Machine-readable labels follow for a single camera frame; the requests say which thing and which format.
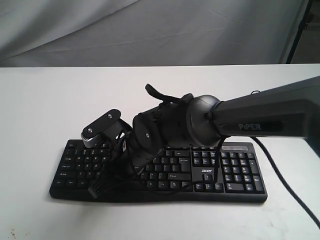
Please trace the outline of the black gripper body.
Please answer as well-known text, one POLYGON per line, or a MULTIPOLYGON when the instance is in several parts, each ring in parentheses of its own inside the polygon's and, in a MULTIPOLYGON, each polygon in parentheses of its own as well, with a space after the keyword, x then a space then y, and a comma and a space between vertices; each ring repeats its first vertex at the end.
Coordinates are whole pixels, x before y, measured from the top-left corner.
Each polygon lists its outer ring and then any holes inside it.
POLYGON ((104 169, 106 184, 116 185, 136 177, 159 152, 158 146, 144 148, 134 136, 125 134, 113 148, 104 169))

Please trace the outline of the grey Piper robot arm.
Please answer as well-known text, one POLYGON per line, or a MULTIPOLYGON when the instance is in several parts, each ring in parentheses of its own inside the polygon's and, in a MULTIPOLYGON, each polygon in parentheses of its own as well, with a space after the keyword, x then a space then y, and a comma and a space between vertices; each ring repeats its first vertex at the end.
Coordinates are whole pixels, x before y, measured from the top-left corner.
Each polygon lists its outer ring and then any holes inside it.
POLYGON ((89 193, 97 198, 141 173, 165 147, 215 147, 228 137, 293 137, 320 152, 320 79, 312 77, 255 94, 221 101, 212 95, 164 95, 150 84, 160 104, 141 112, 132 124, 112 109, 81 133, 87 148, 111 144, 111 157, 89 193))

